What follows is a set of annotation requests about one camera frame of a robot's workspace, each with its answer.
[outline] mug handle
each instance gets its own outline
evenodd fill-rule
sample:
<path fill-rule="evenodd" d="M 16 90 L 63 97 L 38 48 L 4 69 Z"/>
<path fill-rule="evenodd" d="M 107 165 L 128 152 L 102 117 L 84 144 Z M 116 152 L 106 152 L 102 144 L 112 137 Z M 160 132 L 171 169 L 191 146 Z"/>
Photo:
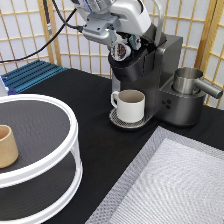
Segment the mug handle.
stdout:
<path fill-rule="evenodd" d="M 112 104 L 115 108 L 117 108 L 117 104 L 114 102 L 114 95 L 115 95 L 115 94 L 118 96 L 119 92 L 118 92 L 118 91 L 114 91 L 114 92 L 111 94 L 111 104 Z"/>

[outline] tray rim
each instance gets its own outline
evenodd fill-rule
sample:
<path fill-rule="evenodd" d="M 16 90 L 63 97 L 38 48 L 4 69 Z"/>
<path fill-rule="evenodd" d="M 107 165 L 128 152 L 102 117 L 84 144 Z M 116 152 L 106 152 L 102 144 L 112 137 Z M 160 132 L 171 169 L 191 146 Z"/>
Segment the tray rim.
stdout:
<path fill-rule="evenodd" d="M 70 130 L 61 145 L 59 145 L 52 153 L 43 159 L 21 169 L 0 174 L 0 188 L 13 186 L 28 181 L 46 172 L 59 163 L 71 151 L 72 147 L 78 140 L 78 122 L 75 114 L 67 104 L 58 99 L 38 94 L 19 94 L 0 97 L 0 105 L 2 103 L 24 100 L 42 101 L 58 106 L 68 115 L 70 121 Z"/>
<path fill-rule="evenodd" d="M 74 159 L 76 159 L 75 153 L 72 152 L 72 154 Z M 83 174 L 83 167 L 82 163 L 80 162 L 79 164 L 76 164 L 76 172 L 68 190 L 52 205 L 36 214 L 33 214 L 25 218 L 16 220 L 7 220 L 7 221 L 0 220 L 0 224 L 39 224 L 52 218 L 57 213 L 59 213 L 74 197 L 81 183 L 82 174 Z"/>

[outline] metal pitcher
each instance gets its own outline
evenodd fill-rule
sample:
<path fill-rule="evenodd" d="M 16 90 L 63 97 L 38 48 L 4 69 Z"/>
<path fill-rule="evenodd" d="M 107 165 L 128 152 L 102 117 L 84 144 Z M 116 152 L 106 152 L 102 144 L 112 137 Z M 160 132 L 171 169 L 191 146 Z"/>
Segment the metal pitcher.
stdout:
<path fill-rule="evenodd" d="M 219 99 L 223 91 L 202 80 L 203 72 L 196 68 L 179 68 L 175 71 L 173 89 L 181 94 L 193 95 L 200 90 Z"/>

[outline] table surface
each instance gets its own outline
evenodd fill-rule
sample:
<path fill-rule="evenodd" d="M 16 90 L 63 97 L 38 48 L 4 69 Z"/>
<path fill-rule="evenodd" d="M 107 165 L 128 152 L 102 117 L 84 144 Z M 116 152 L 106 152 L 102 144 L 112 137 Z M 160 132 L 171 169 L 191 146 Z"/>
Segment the table surface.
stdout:
<path fill-rule="evenodd" d="M 124 132 L 109 121 L 111 87 L 109 79 L 70 69 L 23 92 L 62 100 L 79 123 L 83 179 L 71 202 L 47 224 L 85 223 L 158 126 L 224 150 L 224 111 L 204 106 L 193 127 L 152 119 L 141 130 Z"/>

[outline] blue object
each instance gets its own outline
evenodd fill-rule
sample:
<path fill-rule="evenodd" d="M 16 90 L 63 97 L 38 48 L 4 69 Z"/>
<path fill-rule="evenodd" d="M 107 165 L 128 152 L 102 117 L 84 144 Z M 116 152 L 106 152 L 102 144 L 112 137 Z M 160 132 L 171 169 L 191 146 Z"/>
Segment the blue object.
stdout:
<path fill-rule="evenodd" d="M 36 60 L 2 76 L 5 86 L 14 90 L 13 93 L 21 93 L 47 78 L 50 78 L 67 68 Z"/>

